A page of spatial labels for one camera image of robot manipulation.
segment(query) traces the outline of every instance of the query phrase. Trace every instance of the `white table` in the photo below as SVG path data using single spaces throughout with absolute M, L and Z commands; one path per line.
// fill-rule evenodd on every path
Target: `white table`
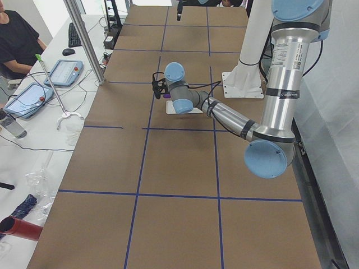
M 83 15 L 86 29 L 89 32 L 91 42 L 93 44 L 97 58 L 100 60 L 104 52 L 103 47 L 104 33 L 101 26 L 105 25 L 104 20 L 101 20 L 99 15 Z M 59 59 L 75 59 L 81 60 L 84 63 L 84 69 L 78 83 L 82 80 L 86 71 L 91 69 L 91 65 L 87 60 L 83 47 L 75 47 L 75 54 L 64 57 L 62 50 L 68 46 L 68 24 L 70 19 L 66 21 L 59 33 L 53 38 L 47 49 L 42 54 L 42 59 L 48 69 L 54 66 Z M 31 69 L 31 73 L 41 72 L 42 68 L 38 62 Z M 43 82 L 45 75 L 35 77 L 39 82 Z M 20 93 L 26 86 L 34 80 L 30 77 L 25 79 L 19 86 L 16 93 Z M 91 104 L 94 100 L 98 82 L 93 72 L 81 83 L 87 92 L 87 97 L 83 106 L 77 110 L 83 117 L 86 117 Z M 68 89 L 58 88 L 59 94 L 63 94 Z M 84 100 L 85 92 L 78 86 L 74 87 L 68 93 L 61 96 L 61 100 L 67 110 L 76 109 Z M 50 102 L 57 104 L 56 99 Z M 27 136 L 22 139 L 14 138 L 6 130 L 1 131 L 1 135 L 11 141 L 20 144 L 23 147 L 32 149 L 68 149 L 73 150 L 77 142 L 78 136 L 84 121 L 78 117 L 71 117 L 65 119 L 61 123 L 61 129 L 56 130 L 57 119 L 62 115 L 60 106 L 46 105 L 40 112 L 34 115 L 29 120 L 18 119 L 18 122 L 27 130 Z M 76 131 L 70 132 L 68 129 L 74 128 Z M 75 137 L 72 142 L 67 142 L 69 136 Z M 0 161 L 0 182 L 13 184 L 15 189 L 10 191 L 0 188 L 0 220 L 9 216 L 13 210 L 31 193 L 33 194 L 33 187 L 27 185 L 25 174 L 32 171 L 39 171 L 43 163 L 48 157 L 51 157 L 48 167 L 46 168 L 48 175 L 48 183 L 53 193 L 56 193 L 61 183 L 63 175 L 65 174 L 68 162 L 70 161 L 72 152 L 54 151 L 51 155 L 50 151 L 31 151 L 23 150 L 18 146 L 4 140 L 0 137 L 1 161 Z M 39 203 L 46 204 L 46 198 L 38 200 Z M 41 218 L 41 211 L 35 208 L 30 211 L 24 220 L 43 226 L 45 219 Z M 36 247 L 36 242 L 17 238 L 15 236 L 7 235 L 0 241 L 0 268 L 6 269 L 22 269 L 26 268 Z

